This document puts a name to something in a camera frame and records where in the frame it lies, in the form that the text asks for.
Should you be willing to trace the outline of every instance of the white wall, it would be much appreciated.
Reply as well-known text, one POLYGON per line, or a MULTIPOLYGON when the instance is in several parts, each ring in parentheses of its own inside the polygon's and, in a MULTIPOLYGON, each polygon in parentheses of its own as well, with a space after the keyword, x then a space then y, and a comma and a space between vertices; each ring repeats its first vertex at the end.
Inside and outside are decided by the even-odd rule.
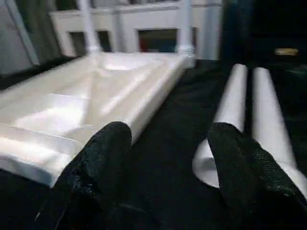
MULTIPOLYGON (((177 28, 178 2, 120 6, 120 23, 124 51, 139 52, 138 30, 177 28)), ((120 51, 115 37, 117 32, 113 20, 113 9, 97 8, 92 10, 96 30, 108 30, 113 51, 120 51)), ((82 31, 83 21, 79 11, 57 11, 50 13, 60 41, 62 53, 74 56, 69 32, 82 31)), ((198 30, 196 57, 199 59, 218 59, 218 45, 221 28, 222 0, 193 0, 193 27, 198 30)))
POLYGON ((11 73, 31 66, 18 28, 4 0, 0 0, 0 73, 11 73))

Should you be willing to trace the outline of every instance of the white column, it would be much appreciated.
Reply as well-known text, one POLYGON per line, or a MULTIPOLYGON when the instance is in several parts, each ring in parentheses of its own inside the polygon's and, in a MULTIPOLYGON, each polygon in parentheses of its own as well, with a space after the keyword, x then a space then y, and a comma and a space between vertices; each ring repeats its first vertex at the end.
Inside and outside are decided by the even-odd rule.
MULTIPOLYGON (((226 122, 243 131, 246 78, 246 66, 235 65, 225 87, 214 122, 226 122)), ((192 169, 202 182, 219 188, 215 161, 207 140, 199 145, 193 159, 192 169)))
POLYGON ((89 54, 96 54, 102 51, 99 44, 98 34, 94 29, 89 1, 88 0, 78 0, 79 10, 83 16, 84 23, 84 36, 85 36, 85 48, 89 54))
POLYGON ((253 137, 267 150, 307 199, 307 178, 296 167, 283 114, 267 69, 254 72, 253 137))
POLYGON ((120 12, 118 11, 119 0, 111 0, 109 7, 112 10, 112 33, 110 42, 113 52, 123 52, 123 30, 120 12))
POLYGON ((187 68, 195 66, 194 46, 192 44, 192 6, 191 0, 181 0, 179 2, 179 30, 177 33, 176 52, 186 55, 187 68))

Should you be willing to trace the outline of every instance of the black cloth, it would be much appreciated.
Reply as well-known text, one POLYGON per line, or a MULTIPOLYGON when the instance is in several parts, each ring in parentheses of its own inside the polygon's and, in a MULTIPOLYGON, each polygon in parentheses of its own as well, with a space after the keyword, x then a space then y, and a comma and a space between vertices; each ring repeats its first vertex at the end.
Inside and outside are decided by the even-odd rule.
POLYGON ((43 63, 41 65, 33 66, 32 68, 25 69, 23 71, 0 75, 0 91, 5 90, 15 84, 18 84, 32 77, 36 77, 40 73, 55 68, 59 65, 65 64, 74 59, 76 59, 76 57, 63 56, 52 61, 43 63))
POLYGON ((258 142, 231 124, 214 123, 208 143, 238 229, 306 228, 306 199, 258 142))

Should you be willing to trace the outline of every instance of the white baluster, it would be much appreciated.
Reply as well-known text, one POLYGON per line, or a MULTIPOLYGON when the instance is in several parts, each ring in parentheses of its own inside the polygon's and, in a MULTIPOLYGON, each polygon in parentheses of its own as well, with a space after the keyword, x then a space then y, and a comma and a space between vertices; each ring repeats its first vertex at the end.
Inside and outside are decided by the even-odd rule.
POLYGON ((177 33, 176 52, 186 55, 187 68, 195 66, 194 45, 192 44, 192 6, 191 0, 181 0, 179 2, 180 25, 177 33))
POLYGON ((86 51, 91 54, 97 54, 102 51, 99 44, 98 34, 94 29, 92 18, 90 14, 90 7, 88 0, 78 0, 79 10, 82 12, 84 22, 84 36, 86 51))

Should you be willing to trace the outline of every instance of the black tablecloth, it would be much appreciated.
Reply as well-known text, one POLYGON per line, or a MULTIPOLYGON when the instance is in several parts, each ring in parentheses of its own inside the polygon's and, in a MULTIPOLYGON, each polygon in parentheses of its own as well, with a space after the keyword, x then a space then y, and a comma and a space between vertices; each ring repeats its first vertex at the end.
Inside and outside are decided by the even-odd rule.
MULTIPOLYGON (((195 69, 187 70, 130 153, 131 165, 125 173, 127 203, 146 209, 173 229, 232 228, 219 190, 200 182, 191 168, 231 68, 232 64, 199 61, 195 69)), ((283 97, 287 91, 277 93, 283 97)), ((307 113, 286 112, 284 117, 298 165, 307 175, 307 113)), ((24 229, 48 188, 3 171, 0 181, 2 229, 24 229)))

